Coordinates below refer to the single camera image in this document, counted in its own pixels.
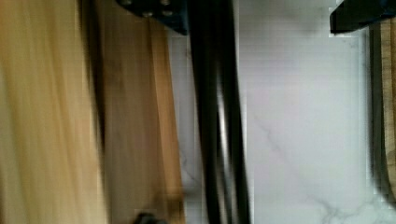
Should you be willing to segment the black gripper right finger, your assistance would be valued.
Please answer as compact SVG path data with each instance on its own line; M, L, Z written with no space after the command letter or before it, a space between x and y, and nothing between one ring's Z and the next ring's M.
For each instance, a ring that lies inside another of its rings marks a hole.
M330 31L354 32L395 16L396 0L343 0L330 15Z

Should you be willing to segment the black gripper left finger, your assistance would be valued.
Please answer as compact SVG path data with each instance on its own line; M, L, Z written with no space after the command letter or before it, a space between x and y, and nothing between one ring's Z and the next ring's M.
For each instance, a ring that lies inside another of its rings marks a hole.
M181 35L189 33L187 0L115 0L141 18L153 18Z

